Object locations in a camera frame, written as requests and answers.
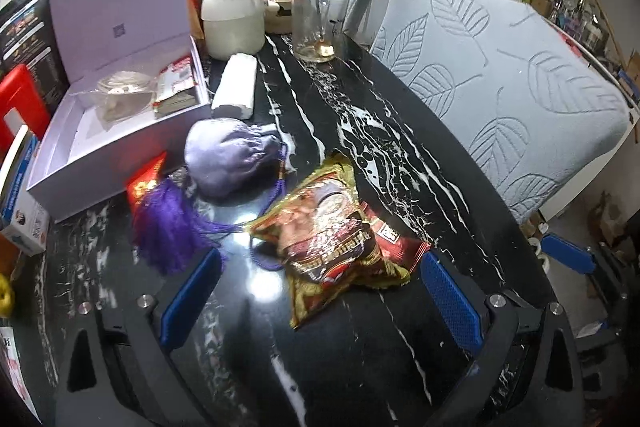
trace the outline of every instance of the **black marble table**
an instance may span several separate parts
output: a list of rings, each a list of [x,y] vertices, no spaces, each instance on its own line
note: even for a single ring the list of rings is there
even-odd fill
[[[214,64],[210,89],[219,82]],[[289,146],[293,188],[334,148],[351,157],[361,200],[405,234],[437,245],[487,293],[510,288],[537,307],[555,300],[507,207],[444,125],[352,41],[311,66],[286,37],[258,54],[255,123],[275,122]],[[272,180],[229,200],[198,200],[218,221],[244,221]],[[47,253],[25,268],[12,320],[22,371],[44,425],[53,425],[65,330],[78,304],[132,303],[162,278],[137,256],[123,194],[52,227]],[[184,347],[172,354],[204,407],[230,426],[422,426],[468,357],[419,273],[400,288],[352,288],[294,331],[282,273],[255,266],[248,236],[228,236],[223,276]],[[513,346],[492,402],[504,406],[524,346]]]

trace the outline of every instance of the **glass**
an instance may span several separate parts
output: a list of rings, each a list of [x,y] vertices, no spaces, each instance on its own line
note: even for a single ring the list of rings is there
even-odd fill
[[[349,0],[293,0],[293,54],[307,62],[334,58],[333,36],[342,32]]]

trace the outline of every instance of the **blue grip pad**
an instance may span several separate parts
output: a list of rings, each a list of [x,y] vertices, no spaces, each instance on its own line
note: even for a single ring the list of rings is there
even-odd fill
[[[160,345],[182,347],[222,274],[220,252],[212,248],[184,283],[160,320]]]
[[[430,251],[422,256],[420,275],[458,347],[476,356],[482,347],[480,317]]]
[[[591,254],[573,243],[549,233],[540,241],[542,251],[578,273],[593,273],[596,268]]]

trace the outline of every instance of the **embossed leaf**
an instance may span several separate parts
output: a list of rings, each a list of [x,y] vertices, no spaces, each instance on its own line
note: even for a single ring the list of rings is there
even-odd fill
[[[422,49],[422,39],[424,38],[424,27],[427,22],[427,15],[416,19],[407,25],[389,48],[386,57],[386,64],[395,76],[402,78],[411,71],[418,61]]]
[[[476,37],[489,23],[489,12],[474,0],[431,0],[438,24],[453,35]]]
[[[570,114],[618,110],[622,100],[604,80],[581,76],[577,69],[552,52],[529,60],[529,90],[548,111]]]
[[[469,146],[469,154],[497,187],[516,168],[529,143],[529,131],[516,118],[496,118]]]
[[[556,182],[540,174],[527,174],[512,182],[502,194],[517,222],[522,223],[551,195]]]
[[[441,64],[424,68],[409,87],[438,118],[449,110],[456,90],[451,73]]]
[[[384,26],[380,27],[380,31],[376,35],[376,40],[371,47],[371,55],[382,61],[382,57],[385,55],[386,47],[386,30]]]

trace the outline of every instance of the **red box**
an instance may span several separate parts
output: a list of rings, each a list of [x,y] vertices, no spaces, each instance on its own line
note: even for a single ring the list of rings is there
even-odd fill
[[[20,64],[0,82],[0,154],[4,156],[22,124],[42,140],[51,117],[27,66]]]

